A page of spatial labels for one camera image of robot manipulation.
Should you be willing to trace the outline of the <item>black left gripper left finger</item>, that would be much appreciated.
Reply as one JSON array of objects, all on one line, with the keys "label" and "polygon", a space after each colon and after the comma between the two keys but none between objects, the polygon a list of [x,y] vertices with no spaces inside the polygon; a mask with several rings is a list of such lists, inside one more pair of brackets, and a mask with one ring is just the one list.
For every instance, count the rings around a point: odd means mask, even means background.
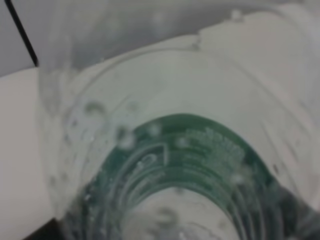
[{"label": "black left gripper left finger", "polygon": [[63,240],[63,233],[57,219],[51,217],[34,230],[15,237],[15,240]]}]

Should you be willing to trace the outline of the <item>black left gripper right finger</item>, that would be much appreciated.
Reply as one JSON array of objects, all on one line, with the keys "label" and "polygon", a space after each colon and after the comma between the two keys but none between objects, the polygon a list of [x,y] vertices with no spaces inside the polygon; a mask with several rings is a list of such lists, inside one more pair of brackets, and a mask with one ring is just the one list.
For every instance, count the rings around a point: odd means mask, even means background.
[{"label": "black left gripper right finger", "polygon": [[320,238],[320,212],[285,187],[282,188],[282,222],[284,240]]}]

